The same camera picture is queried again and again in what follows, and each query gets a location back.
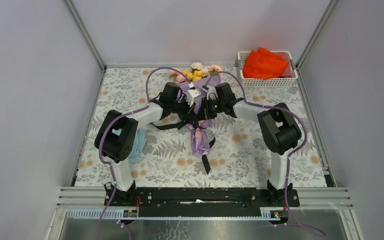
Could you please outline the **pink purple wrapping paper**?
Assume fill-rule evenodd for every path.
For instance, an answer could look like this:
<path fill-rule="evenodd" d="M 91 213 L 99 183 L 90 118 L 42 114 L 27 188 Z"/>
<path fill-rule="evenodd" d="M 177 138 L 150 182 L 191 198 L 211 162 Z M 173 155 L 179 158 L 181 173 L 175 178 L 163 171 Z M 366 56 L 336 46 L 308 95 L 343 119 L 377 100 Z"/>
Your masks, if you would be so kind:
<path fill-rule="evenodd" d="M 198 114 L 199 110 L 201 109 L 201 102 L 202 98 L 206 98 L 207 92 L 204 90 L 203 86 L 207 82 L 209 77 L 202 78 L 198 81 L 193 81 L 191 84 L 193 84 L 193 87 L 198 89 L 202 96 L 199 97 L 198 100 L 196 100 L 196 105 L 194 107 L 194 113 Z M 190 83 L 187 81 L 179 82 L 175 81 L 177 85 L 180 86 L 180 88 L 183 90 L 183 93 L 186 93 L 190 89 Z M 215 87 L 216 85 L 221 83 L 221 77 L 220 76 L 214 76 L 210 82 L 208 83 L 209 86 Z M 210 120 L 198 120 L 198 125 L 207 128 L 209 124 L 211 123 Z M 187 128 L 191 131 L 190 133 L 190 139 L 191 139 L 191 148 L 192 148 L 192 154 L 197 156 L 203 156 L 210 153 L 210 141 L 208 140 L 207 134 L 204 132 L 204 130 L 198 129 L 198 127 L 194 126 L 194 123 L 187 124 Z"/>

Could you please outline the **black printed ribbon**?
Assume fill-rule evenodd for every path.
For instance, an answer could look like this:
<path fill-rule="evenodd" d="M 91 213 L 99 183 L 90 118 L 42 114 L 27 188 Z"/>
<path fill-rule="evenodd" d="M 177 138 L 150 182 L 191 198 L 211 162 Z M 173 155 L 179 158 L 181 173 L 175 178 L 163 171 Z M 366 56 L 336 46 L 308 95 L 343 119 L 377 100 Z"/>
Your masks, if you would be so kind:
<path fill-rule="evenodd" d="M 211 130 L 208 129 L 210 124 L 209 124 L 208 127 L 202 127 L 202 126 L 199 126 L 199 122 L 198 121 L 196 121 L 194 123 L 188 123 L 186 121 L 179 121 L 177 123 L 166 124 L 166 125 L 155 125 L 155 124 L 152 123 L 152 125 L 154 127 L 156 127 L 157 129 L 159 129 L 159 130 L 170 130 L 170 129 L 178 129 L 178 130 L 180 130 L 183 127 L 187 127 L 187 124 L 194 124 L 194 127 L 198 127 L 198 130 L 204 130 L 204 132 L 207 134 L 207 137 L 208 137 L 208 140 L 209 140 L 209 147 L 210 147 L 210 149 L 214 146 L 214 144 L 216 142 L 216 135 Z M 198 156 L 201 156 L 201 160 L 202 160 L 205 172 L 206 172 L 206 174 L 209 174 L 210 171 L 211 171 L 211 165 L 210 165 L 210 162 L 208 160 L 208 154 L 206 154 L 206 155 L 198 155 Z"/>

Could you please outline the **white fake flower stem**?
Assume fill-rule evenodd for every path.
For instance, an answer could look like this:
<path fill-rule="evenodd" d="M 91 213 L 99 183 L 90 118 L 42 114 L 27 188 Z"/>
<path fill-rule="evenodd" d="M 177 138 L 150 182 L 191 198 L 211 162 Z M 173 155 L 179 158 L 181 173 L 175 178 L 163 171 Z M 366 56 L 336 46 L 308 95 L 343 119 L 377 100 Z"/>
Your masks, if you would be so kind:
<path fill-rule="evenodd" d="M 193 70 L 193 71 L 200 71 L 202 68 L 203 68 L 203 64 L 200 63 L 200 62 L 193 62 L 191 65 L 190 65 L 190 68 Z"/>

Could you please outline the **yellow fake flower stem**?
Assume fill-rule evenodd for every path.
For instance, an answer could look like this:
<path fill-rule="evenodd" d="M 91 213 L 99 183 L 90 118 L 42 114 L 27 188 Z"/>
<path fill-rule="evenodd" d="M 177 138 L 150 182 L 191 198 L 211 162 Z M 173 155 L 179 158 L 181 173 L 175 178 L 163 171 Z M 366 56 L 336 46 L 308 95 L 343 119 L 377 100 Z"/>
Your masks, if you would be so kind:
<path fill-rule="evenodd" d="M 190 70 L 184 69 L 182 71 L 182 73 L 184 75 L 186 75 L 187 79 L 192 81 L 192 82 L 199 81 L 200 79 L 203 78 L 203 75 L 204 75 L 203 72 L 200 71 L 200 70 L 192 70 L 192 71 L 190 71 Z"/>

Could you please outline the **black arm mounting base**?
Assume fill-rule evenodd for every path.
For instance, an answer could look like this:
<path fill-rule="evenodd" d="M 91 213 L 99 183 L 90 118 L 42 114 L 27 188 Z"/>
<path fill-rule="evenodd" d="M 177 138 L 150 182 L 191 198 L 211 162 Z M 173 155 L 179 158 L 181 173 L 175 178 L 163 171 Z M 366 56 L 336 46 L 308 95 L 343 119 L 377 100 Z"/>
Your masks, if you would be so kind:
<path fill-rule="evenodd" d="M 284 210 L 300 206 L 298 192 L 255 187 L 134 187 L 128 191 L 105 186 L 104 204 L 133 207 L 141 218 L 260 217 L 261 208 Z"/>

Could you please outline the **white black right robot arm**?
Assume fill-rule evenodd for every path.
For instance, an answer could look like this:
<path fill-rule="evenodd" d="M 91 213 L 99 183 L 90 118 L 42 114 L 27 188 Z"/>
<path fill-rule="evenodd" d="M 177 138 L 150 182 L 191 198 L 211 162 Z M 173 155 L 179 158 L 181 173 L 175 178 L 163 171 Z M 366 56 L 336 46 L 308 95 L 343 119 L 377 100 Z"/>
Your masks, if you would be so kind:
<path fill-rule="evenodd" d="M 259 124 L 264 144 L 271 151 L 271 175 L 267 183 L 270 189 L 266 198 L 273 206 L 281 205 L 287 199 L 284 189 L 290 185 L 289 157 L 302 137 L 296 115 L 284 102 L 261 105 L 236 97 L 226 82 L 215 87 L 204 85 L 202 89 L 206 92 L 206 99 L 202 99 L 200 107 L 204 116 L 214 118 L 218 113 L 224 113 Z"/>

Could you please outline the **pink fake flower stem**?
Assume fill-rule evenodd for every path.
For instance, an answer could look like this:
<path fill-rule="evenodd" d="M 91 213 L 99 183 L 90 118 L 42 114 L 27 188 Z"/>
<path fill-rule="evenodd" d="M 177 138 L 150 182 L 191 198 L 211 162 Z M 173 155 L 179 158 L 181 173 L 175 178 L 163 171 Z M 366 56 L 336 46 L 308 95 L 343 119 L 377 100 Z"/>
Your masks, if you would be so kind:
<path fill-rule="evenodd" d="M 173 79 L 176 83 L 183 83 L 186 81 L 186 78 L 178 70 L 169 70 L 169 78 Z"/>
<path fill-rule="evenodd" d="M 219 76 L 222 72 L 222 68 L 219 66 L 219 65 L 216 65 L 216 64 L 212 64 L 210 67 L 209 67 L 209 73 L 211 76 Z"/>

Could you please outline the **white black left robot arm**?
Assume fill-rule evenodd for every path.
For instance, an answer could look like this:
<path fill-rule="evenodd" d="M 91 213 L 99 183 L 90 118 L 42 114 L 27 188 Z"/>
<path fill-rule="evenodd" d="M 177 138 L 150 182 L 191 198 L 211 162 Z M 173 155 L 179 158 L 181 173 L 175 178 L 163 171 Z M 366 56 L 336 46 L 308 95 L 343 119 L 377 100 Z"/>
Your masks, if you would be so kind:
<path fill-rule="evenodd" d="M 140 109 L 120 113 L 111 110 L 96 136 L 95 147 L 98 148 L 100 160 L 110 165 L 116 199 L 124 206 L 132 204 L 135 192 L 131 188 L 134 179 L 130 173 L 127 160 L 132 152 L 138 129 L 162 120 L 170 114 L 177 114 L 180 126 L 190 124 L 195 119 L 195 97 L 197 89 L 188 83 L 185 89 L 175 83 L 167 83 L 163 91 Z"/>

